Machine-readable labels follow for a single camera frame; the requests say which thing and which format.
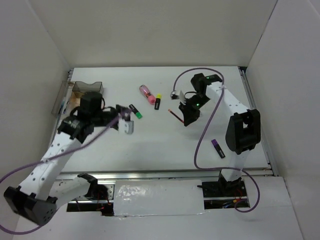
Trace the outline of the red pen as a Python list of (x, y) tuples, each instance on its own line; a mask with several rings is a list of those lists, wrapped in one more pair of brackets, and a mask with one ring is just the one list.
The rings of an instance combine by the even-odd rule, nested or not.
[(168, 112), (172, 114), (175, 118), (177, 118), (181, 123), (184, 124), (184, 120), (181, 119), (177, 114), (175, 114), (171, 109), (168, 109)]

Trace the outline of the green black highlighter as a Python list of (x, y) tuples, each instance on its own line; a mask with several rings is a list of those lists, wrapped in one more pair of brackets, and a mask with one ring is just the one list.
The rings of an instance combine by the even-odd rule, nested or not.
[(138, 109), (133, 104), (130, 104), (129, 108), (138, 119), (141, 119), (143, 117), (142, 114), (138, 111)]

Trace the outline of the yellow black highlighter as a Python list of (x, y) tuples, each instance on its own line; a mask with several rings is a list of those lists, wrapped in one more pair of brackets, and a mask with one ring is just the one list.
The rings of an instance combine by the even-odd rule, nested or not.
[(156, 98), (155, 98), (155, 104), (154, 104), (154, 109), (155, 110), (159, 110), (160, 108), (160, 103), (161, 103), (161, 99), (162, 99), (162, 95), (160, 93), (158, 93), (156, 95)]

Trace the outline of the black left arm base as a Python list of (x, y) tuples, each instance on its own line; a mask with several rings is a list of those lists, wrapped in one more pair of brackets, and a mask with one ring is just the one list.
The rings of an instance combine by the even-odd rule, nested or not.
[(89, 196), (79, 196), (76, 200), (79, 203), (111, 205), (114, 202), (114, 195), (114, 182), (98, 182), (97, 187), (89, 194)]

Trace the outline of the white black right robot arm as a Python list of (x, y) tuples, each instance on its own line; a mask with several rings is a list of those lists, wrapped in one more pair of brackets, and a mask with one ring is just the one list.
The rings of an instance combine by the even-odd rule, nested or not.
[(218, 107), (225, 107), (225, 115), (229, 118), (225, 133), (225, 142), (232, 152), (229, 167), (220, 170), (218, 190), (223, 196), (230, 196), (241, 181), (242, 169), (250, 152), (261, 141), (261, 115), (257, 109), (250, 109), (242, 104), (226, 87), (224, 77), (213, 74), (205, 76), (198, 73), (190, 80), (195, 90), (192, 97), (179, 93), (179, 109), (183, 114), (183, 124), (194, 123), (201, 114), (201, 108), (209, 101), (215, 103), (205, 129)]

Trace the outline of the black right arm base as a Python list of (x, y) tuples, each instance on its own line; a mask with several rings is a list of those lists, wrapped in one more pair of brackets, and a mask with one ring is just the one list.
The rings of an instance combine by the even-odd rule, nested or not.
[(202, 190), (204, 198), (242, 198), (247, 196), (245, 183), (241, 177), (234, 181), (227, 181), (220, 174), (217, 181), (205, 181), (197, 187)]

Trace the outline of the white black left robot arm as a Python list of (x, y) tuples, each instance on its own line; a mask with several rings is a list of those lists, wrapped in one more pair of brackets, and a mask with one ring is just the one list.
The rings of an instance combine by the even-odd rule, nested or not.
[(56, 188), (57, 177), (75, 152), (88, 147), (107, 130), (130, 135), (134, 131), (129, 107), (105, 106), (101, 93), (90, 91), (70, 111), (42, 159), (31, 164), (31, 173), (17, 186), (9, 186), (3, 196), (12, 211), (38, 226), (46, 225), (56, 211), (78, 197), (92, 200), (102, 185), (88, 174), (80, 173)]

